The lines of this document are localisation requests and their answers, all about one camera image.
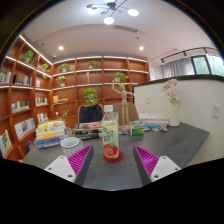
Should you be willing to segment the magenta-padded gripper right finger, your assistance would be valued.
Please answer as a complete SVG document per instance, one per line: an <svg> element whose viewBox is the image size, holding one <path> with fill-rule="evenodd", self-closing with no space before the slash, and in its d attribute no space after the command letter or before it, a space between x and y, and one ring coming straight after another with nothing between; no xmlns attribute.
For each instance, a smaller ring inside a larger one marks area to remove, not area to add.
<svg viewBox="0 0 224 224"><path fill-rule="evenodd" d="M137 145L133 146L133 156L143 185L180 170L180 167L169 157L157 156Z"/></svg>

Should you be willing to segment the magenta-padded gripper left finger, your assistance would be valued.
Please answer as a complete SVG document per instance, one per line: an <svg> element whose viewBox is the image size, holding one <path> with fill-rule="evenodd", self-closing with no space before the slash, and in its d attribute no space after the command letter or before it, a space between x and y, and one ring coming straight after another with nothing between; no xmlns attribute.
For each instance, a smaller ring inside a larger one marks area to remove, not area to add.
<svg viewBox="0 0 224 224"><path fill-rule="evenodd" d="M82 186L93 155L94 148L89 145L68 157L59 156L45 168L45 171Z"/></svg>

